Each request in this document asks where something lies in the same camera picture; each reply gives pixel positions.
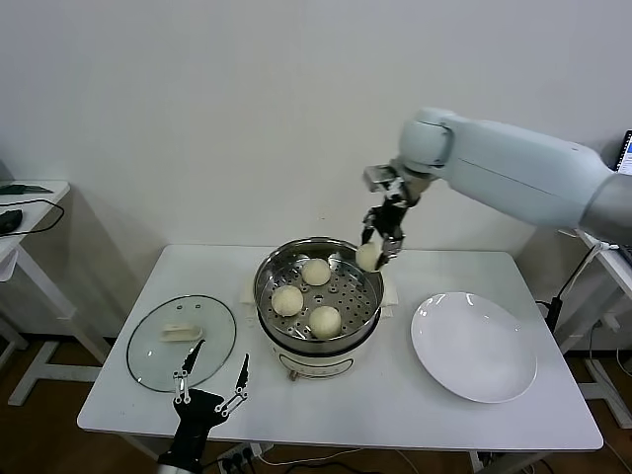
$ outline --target black cable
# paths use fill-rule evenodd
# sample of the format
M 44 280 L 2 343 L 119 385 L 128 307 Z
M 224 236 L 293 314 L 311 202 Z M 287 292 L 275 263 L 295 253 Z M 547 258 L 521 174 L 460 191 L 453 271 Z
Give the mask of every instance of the black cable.
M 357 469 L 353 469 L 351 466 L 348 466 L 347 464 L 344 464 L 344 463 L 338 462 L 338 461 L 326 462 L 324 464 L 294 464 L 289 469 L 287 469 L 284 472 L 284 474 L 289 474 L 294 469 L 299 469 L 299 468 L 320 469 L 322 467 L 330 467 L 330 466 L 342 467 L 344 469 L 347 469 L 349 472 L 353 472 L 354 474 L 383 474 L 383 473 L 381 473 L 379 471 L 358 471 Z
M 48 227 L 45 227 L 44 229 L 30 230 L 28 232 L 10 232 L 8 234 L 2 234 L 2 235 L 0 235 L 0 237 L 9 237 L 9 236 L 12 236 L 12 235 L 39 234 L 40 232 L 45 232 L 47 230 L 52 229 L 55 225 L 57 225 L 57 223 L 63 217 L 63 214 L 66 213 L 66 211 L 64 210 L 63 207 L 61 207 L 58 204 L 55 204 L 54 202 L 50 202 L 48 199 L 21 200 L 19 202 L 9 202 L 7 204 L 0 204 L 0 207 L 11 207 L 11 206 L 14 206 L 14 205 L 21 205 L 21 204 L 33 204 L 34 202 L 45 202 L 47 204 L 50 204 L 53 207 L 56 207 L 57 209 L 61 210 L 61 213 L 57 216 L 57 218 L 55 219 L 55 221 L 52 224 L 50 224 Z
M 573 279 L 581 271 L 582 266 L 584 265 L 588 257 L 593 252 L 594 247 L 595 246 L 592 246 L 591 249 L 586 252 L 582 260 L 579 262 L 579 264 L 575 267 L 575 269 L 571 273 L 571 276 L 569 276 L 569 278 L 564 282 L 564 284 L 560 288 L 560 291 L 557 293 L 557 296 L 554 296 L 551 299 L 551 301 L 548 303 L 546 301 L 535 301 L 537 304 L 542 304 L 544 307 L 546 307 L 546 309 L 548 309 L 544 319 L 546 320 L 546 325 L 548 326 L 551 333 L 555 331 L 555 327 L 557 326 L 557 321 L 560 318 L 560 313 L 562 312 L 562 304 L 564 304 L 564 301 L 562 301 L 562 293 L 568 287 L 571 281 L 573 281 Z
M 250 466 L 250 471 L 253 474 L 257 474 L 257 471 L 255 470 L 255 464 L 253 464 L 253 457 L 254 457 L 253 450 L 250 447 L 247 447 L 246 449 L 244 449 L 244 457 L 246 458 L 246 461 L 248 461 L 248 465 Z
M 230 474 L 230 471 L 233 470 L 233 460 L 232 459 L 221 459 L 221 467 L 224 468 L 227 474 Z
M 596 324 L 593 324 L 591 327 L 591 335 L 589 336 L 589 359 L 590 360 L 593 360 L 593 332 L 594 332 L 595 327 L 596 327 Z
M 573 270 L 573 273 L 571 274 L 571 276 L 569 276 L 569 279 L 566 280 L 566 282 L 564 283 L 564 285 L 562 286 L 562 289 L 560 289 L 560 292 L 557 293 L 557 297 L 561 297 L 562 293 L 564 292 L 564 290 L 566 289 L 566 287 L 569 285 L 569 283 L 571 281 L 573 281 L 573 278 L 575 277 L 575 275 L 577 274 L 577 272 L 580 270 L 580 268 L 582 267 L 582 265 L 584 264 L 584 262 L 588 259 L 589 255 L 591 254 L 591 252 L 594 250 L 595 246 L 592 246 L 590 250 L 588 250 L 586 252 L 586 254 L 584 255 L 584 257 L 582 258 L 582 260 L 580 261 L 580 263 L 575 267 L 575 269 Z
M 546 462 L 544 459 L 540 459 L 540 462 L 546 466 L 551 474 L 555 474 L 555 471 L 548 462 Z
M 239 472 L 239 474 L 246 474 L 241 468 L 241 463 L 244 460 L 244 457 L 241 454 L 236 452 L 235 454 L 233 454 L 231 460 L 233 461 L 233 466 L 235 466 L 235 470 Z

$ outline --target glass lid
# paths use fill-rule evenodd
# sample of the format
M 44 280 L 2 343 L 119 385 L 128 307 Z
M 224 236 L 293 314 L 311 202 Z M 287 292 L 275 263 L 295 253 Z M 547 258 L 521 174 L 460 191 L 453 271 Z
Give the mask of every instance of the glass lid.
M 127 344 L 127 368 L 141 385 L 157 392 L 175 389 L 173 373 L 204 339 L 189 386 L 207 380 L 228 359 L 235 344 L 235 319 L 210 296 L 181 296 L 161 304 L 136 327 Z

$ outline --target white wall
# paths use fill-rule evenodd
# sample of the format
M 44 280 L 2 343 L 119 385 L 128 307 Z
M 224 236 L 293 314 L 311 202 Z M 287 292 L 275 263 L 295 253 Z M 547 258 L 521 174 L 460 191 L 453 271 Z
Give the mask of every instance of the white wall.
M 619 139 L 630 18 L 626 0 L 5 0 L 1 159 L 71 183 L 47 265 L 84 310 L 124 314 L 166 243 L 356 240 L 362 167 L 421 106 Z M 405 225 L 412 248 L 514 255 L 533 233 L 441 184 Z

